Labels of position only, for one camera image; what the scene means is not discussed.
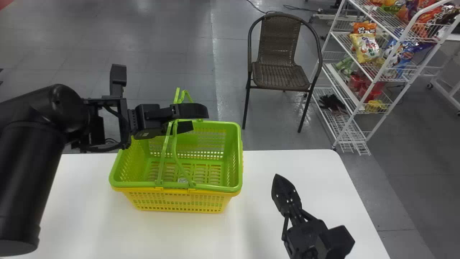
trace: green basket handle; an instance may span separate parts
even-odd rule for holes
[[[190,94],[187,90],[182,90],[182,93],[181,93],[181,96],[179,98],[179,93],[180,93],[180,88],[177,87],[176,88],[176,94],[174,96],[174,104],[179,104],[179,103],[182,103],[185,99],[185,97],[187,96],[187,98],[189,99],[190,102],[193,102],[192,98],[190,97]],[[172,142],[171,142],[171,153],[172,153],[172,157],[174,158],[174,161],[176,162],[176,165],[178,166],[179,168],[179,173],[185,177],[185,179],[187,179],[187,182],[189,184],[189,187],[194,187],[196,185],[196,182],[192,180],[192,177],[185,171],[184,167],[181,165],[181,163],[179,162],[179,158],[177,157],[177,150],[176,150],[176,147],[177,147],[177,127],[178,127],[178,122],[177,120],[173,120],[173,121],[170,121],[168,123],[168,128],[167,128],[167,131],[166,131],[166,136],[165,136],[165,140],[163,142],[163,147],[162,147],[162,150],[161,150],[161,155],[160,155],[160,164],[159,164],[159,172],[158,172],[158,178],[156,179],[155,181],[155,184],[156,186],[162,186],[163,185],[163,180],[161,179],[162,175],[163,175],[163,168],[164,168],[164,164],[165,164],[165,156],[166,156],[166,149],[167,149],[167,146],[168,146],[168,142],[169,142],[169,137],[170,137],[170,132],[171,132],[171,128],[173,129],[172,130]]]

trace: chair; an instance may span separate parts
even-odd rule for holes
[[[259,54],[257,61],[251,60],[251,37],[254,27],[262,21]],[[305,25],[314,35],[318,52],[318,66],[313,82],[308,81],[304,70],[294,62],[295,49],[299,38],[300,26]],[[246,127],[249,91],[252,88],[305,92],[307,101],[304,107],[299,129],[304,125],[305,115],[311,100],[313,88],[322,68],[321,46],[315,30],[301,18],[283,12],[273,12],[257,19],[249,29],[247,39],[247,83],[244,104],[243,129]]]

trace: stacked baskets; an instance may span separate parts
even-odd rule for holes
[[[176,90],[174,103],[187,91]],[[193,131],[177,134],[177,122],[168,124],[172,135],[132,139],[120,150],[109,176],[140,210],[219,213],[242,186],[240,126],[232,122],[192,120]]]

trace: basket label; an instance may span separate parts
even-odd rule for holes
[[[178,179],[177,179],[177,182],[178,182],[178,183],[189,183],[189,181],[187,181],[186,178],[178,178]]]

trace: shiny floor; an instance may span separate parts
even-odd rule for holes
[[[305,20],[310,12],[282,5],[315,9],[334,2],[253,1]],[[245,0],[15,0],[0,11],[0,101],[53,83],[99,97],[108,94],[110,65],[119,63],[128,67],[130,108],[168,105],[181,87],[212,119],[240,123],[247,30],[260,16]],[[327,34],[324,21],[313,25]],[[259,32],[256,27],[253,59]],[[296,60],[308,75],[313,46],[302,30]],[[369,142],[372,156],[339,152],[392,259],[458,257],[460,119],[426,82],[416,81]],[[330,148],[314,105],[297,133],[303,101],[300,93],[251,91],[244,149]],[[113,124],[107,134],[115,132]]]

